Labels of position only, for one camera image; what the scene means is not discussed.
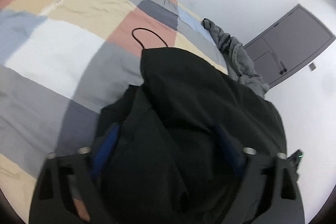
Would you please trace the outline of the black padded jacket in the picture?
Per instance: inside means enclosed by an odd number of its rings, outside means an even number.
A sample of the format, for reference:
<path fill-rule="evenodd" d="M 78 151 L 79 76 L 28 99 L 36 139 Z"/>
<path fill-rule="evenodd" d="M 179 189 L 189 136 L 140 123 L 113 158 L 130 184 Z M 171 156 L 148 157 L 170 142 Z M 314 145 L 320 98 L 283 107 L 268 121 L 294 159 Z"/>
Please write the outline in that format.
<path fill-rule="evenodd" d="M 116 147 L 97 180 L 112 223 L 221 223 L 239 179 L 217 126 L 243 147 L 286 152 L 275 107 L 199 56 L 164 45 L 142 50 L 143 84 L 101 111 Z"/>

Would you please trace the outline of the grey fleece jacket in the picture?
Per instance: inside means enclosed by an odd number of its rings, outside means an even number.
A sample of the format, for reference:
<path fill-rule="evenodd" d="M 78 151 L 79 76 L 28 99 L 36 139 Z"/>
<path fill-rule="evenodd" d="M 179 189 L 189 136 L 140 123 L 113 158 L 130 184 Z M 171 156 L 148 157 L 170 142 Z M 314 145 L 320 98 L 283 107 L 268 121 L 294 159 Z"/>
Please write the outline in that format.
<path fill-rule="evenodd" d="M 256 72 L 254 62 L 248 56 L 242 43 L 207 18 L 202 20 L 202 26 L 210 33 L 217 49 L 223 55 L 229 77 L 250 88 L 259 97 L 265 98 L 269 86 Z"/>

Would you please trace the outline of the grey room door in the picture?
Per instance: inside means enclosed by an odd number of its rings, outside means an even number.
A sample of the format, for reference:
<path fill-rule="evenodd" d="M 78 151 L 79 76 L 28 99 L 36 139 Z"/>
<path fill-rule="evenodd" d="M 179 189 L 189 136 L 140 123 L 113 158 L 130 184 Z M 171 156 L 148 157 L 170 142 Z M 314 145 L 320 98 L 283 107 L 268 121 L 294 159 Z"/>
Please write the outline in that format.
<path fill-rule="evenodd" d="M 297 5 L 244 46 L 270 88 L 311 63 L 335 35 L 310 11 Z M 287 72 L 280 74 L 282 61 Z"/>

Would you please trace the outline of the patchwork colourful bed cover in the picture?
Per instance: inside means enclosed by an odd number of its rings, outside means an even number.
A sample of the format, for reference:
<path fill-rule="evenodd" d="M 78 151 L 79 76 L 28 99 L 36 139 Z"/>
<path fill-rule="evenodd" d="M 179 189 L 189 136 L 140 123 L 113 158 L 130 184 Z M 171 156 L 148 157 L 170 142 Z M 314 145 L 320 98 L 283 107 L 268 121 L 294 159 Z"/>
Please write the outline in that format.
<path fill-rule="evenodd" d="M 100 110 L 142 83 L 142 47 L 222 72 L 201 19 L 176 0 L 1 0 L 1 190 L 26 222 L 48 153 L 89 146 Z"/>

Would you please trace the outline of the grey wall switch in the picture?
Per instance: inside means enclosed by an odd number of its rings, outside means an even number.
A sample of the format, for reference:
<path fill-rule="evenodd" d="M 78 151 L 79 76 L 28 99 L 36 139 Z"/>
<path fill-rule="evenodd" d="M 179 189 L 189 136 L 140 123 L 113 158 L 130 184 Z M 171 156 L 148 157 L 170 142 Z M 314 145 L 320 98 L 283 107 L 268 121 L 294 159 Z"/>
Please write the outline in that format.
<path fill-rule="evenodd" d="M 309 68 L 310 68 L 311 71 L 314 71 L 316 69 L 315 63 L 310 63 Z"/>

